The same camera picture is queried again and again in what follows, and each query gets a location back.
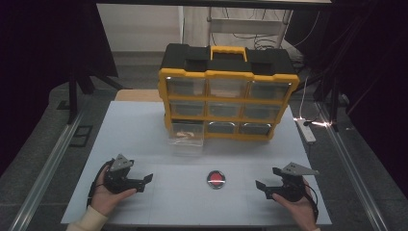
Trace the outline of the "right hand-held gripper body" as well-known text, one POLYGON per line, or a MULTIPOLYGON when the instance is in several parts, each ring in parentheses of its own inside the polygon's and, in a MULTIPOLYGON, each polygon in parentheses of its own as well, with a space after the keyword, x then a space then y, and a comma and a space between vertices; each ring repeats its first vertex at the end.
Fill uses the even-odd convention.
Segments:
POLYGON ((304 175, 319 175, 318 170, 293 162, 290 162, 283 168, 274 167, 272 172, 280 176, 283 183, 281 187, 275 187, 272 192, 283 196, 291 202, 299 201, 306 193, 306 186, 303 182, 304 175))

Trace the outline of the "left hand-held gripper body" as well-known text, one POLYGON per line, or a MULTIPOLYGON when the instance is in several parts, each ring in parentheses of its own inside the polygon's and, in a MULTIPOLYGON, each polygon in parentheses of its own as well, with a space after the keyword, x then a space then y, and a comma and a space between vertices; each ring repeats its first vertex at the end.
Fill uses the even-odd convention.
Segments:
POLYGON ((122 154, 118 154, 115 159, 108 162, 108 165, 109 168, 104 176, 104 185, 111 193, 122 193, 132 189, 132 185, 140 184, 140 180, 127 177, 134 165, 133 160, 128 160, 122 154))

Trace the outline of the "round red tin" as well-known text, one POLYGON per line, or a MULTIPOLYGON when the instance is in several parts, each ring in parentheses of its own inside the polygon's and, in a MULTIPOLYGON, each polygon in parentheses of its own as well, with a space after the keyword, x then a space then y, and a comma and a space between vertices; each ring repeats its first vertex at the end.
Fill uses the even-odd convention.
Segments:
POLYGON ((225 175, 219 170, 212 170, 207 176, 207 184, 213 190, 221 189, 226 183, 225 175))

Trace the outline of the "clear plastic drawer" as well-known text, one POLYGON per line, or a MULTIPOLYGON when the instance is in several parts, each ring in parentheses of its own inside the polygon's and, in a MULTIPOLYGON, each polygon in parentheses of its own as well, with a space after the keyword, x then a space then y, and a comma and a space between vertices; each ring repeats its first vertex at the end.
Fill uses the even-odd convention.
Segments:
POLYGON ((173 147, 173 153, 177 155, 198 156, 203 152, 204 124, 202 121, 175 120, 171 123, 168 135, 168 143, 173 147), (177 131, 194 132, 193 139, 180 139, 177 131))

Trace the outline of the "person's left hand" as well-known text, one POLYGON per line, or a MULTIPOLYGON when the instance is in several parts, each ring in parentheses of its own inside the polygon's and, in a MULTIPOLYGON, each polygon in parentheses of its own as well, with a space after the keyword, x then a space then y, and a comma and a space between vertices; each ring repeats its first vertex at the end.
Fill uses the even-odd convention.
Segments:
POLYGON ((90 206, 94 210, 105 217, 108 217, 112 213, 120 201, 134 195, 137 192, 136 189, 130 189, 118 194, 108 191, 104 185, 104 176, 108 168, 108 166, 105 166, 98 175, 90 203, 90 206))

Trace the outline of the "large black floor socket plate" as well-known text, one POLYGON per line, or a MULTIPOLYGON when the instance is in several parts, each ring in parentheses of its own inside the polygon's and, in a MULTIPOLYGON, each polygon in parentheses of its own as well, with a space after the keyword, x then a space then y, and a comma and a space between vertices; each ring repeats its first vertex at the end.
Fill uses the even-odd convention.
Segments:
POLYGON ((70 147, 85 147, 89 141, 92 125, 80 125, 74 132, 71 138, 70 147))

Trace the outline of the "white power strip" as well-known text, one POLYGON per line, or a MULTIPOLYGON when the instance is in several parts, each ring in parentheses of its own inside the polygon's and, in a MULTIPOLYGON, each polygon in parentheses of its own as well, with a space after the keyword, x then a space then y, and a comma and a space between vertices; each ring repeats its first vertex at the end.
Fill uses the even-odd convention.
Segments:
POLYGON ((304 118, 296 118, 295 123, 300 131, 300 133, 302 134, 304 140, 307 143, 314 143, 316 142, 316 137, 314 135, 314 133, 312 132, 310 125, 312 124, 311 121, 306 120, 304 118))

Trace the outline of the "wooden side table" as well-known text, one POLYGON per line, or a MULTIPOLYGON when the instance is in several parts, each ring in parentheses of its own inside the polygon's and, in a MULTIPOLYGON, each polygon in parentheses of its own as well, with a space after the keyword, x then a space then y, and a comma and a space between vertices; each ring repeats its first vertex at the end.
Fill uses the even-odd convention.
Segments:
POLYGON ((119 90, 115 101, 162 102, 157 90, 119 90))

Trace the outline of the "grid of clear organizer drawers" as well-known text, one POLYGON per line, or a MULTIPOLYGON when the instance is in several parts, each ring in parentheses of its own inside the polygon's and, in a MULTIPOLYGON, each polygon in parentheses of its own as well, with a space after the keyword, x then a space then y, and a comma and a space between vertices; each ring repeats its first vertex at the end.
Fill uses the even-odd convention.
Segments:
POLYGON ((175 120, 202 121, 204 138, 269 140, 291 83, 228 78, 166 77, 161 94, 168 131, 175 120))

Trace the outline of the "black metal stand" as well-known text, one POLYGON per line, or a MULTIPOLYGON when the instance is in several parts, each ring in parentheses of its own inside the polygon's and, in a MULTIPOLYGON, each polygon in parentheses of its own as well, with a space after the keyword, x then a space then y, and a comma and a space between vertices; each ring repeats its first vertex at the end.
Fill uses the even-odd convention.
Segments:
POLYGON ((80 88, 80 90, 84 94, 93 94, 93 92, 95 91, 95 86, 91 80, 91 76, 92 74, 90 73, 90 71, 86 70, 84 67, 81 67, 77 64, 74 64, 72 66, 68 81, 68 124, 72 124, 74 119, 78 115, 77 88, 80 88))
POLYGON ((313 94, 314 99, 318 102, 323 102, 327 95, 330 95, 328 122, 338 132, 339 87, 338 78, 335 74, 324 74, 320 78, 320 83, 313 94))

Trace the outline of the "yellow and black organizer box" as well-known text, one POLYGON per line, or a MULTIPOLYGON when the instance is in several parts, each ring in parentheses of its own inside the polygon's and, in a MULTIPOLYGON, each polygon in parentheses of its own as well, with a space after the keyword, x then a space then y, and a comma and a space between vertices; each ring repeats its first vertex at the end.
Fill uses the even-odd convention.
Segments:
POLYGON ((288 101, 299 84, 298 75, 286 50, 251 50, 237 46, 194 47, 171 43, 166 47, 159 70, 158 90, 161 98, 166 89, 165 78, 168 76, 291 83, 288 101))

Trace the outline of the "dark curtain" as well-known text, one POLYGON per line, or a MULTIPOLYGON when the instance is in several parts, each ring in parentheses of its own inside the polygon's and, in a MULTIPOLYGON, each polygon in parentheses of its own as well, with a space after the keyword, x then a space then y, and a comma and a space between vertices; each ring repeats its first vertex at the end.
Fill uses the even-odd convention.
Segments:
POLYGON ((97 5, 88 0, 0 0, 0 175, 73 73, 117 75, 97 5))
MULTIPOLYGON (((336 72, 346 113, 408 198, 408 0, 333 0, 368 3, 367 19, 336 72)), ((286 41, 312 68, 327 68, 351 31, 352 11, 293 13, 286 41)))

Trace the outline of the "white metal shelf stand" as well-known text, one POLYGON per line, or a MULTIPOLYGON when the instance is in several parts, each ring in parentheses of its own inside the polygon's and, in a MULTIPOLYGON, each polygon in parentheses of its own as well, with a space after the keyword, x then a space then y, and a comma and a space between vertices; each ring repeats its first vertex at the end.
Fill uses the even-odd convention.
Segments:
POLYGON ((238 39, 254 39, 257 45, 261 38, 274 38, 273 48, 280 48, 290 24, 291 10, 284 10, 281 17, 265 20, 267 10, 263 10, 261 19, 231 18, 227 8, 222 10, 223 17, 212 17, 212 8, 208 10, 207 22, 209 23, 209 40, 214 34, 230 34, 238 39))

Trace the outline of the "aluminium rail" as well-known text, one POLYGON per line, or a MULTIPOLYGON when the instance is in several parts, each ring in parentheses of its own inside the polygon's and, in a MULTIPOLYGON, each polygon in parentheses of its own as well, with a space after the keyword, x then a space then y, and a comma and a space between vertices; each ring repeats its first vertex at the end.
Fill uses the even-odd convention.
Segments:
POLYGON ((319 111, 319 117, 323 121, 323 127, 326 129, 331 141, 336 148, 339 158, 344 166, 344 170, 362 203, 362 206, 368 216, 373 230, 390 231, 390 228, 387 225, 382 213, 380 212, 373 196, 371 195, 369 188, 363 181, 363 178, 361 177, 357 166, 355 166, 354 162, 352 161, 350 153, 346 148, 343 139, 335 130, 335 126, 328 120, 326 110, 319 103, 316 103, 315 107, 319 111))
POLYGON ((33 187, 30 189, 8 231, 26 231, 41 202, 68 145, 86 111, 83 105, 76 116, 64 127, 47 161, 41 169, 33 187))

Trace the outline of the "dark overhead frame bar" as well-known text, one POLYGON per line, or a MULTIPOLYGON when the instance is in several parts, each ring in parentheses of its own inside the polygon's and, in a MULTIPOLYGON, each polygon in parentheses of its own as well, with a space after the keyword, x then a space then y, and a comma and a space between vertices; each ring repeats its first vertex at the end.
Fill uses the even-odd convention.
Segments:
POLYGON ((88 0, 100 4, 150 6, 225 7, 294 10, 296 8, 331 7, 331 0, 88 0))

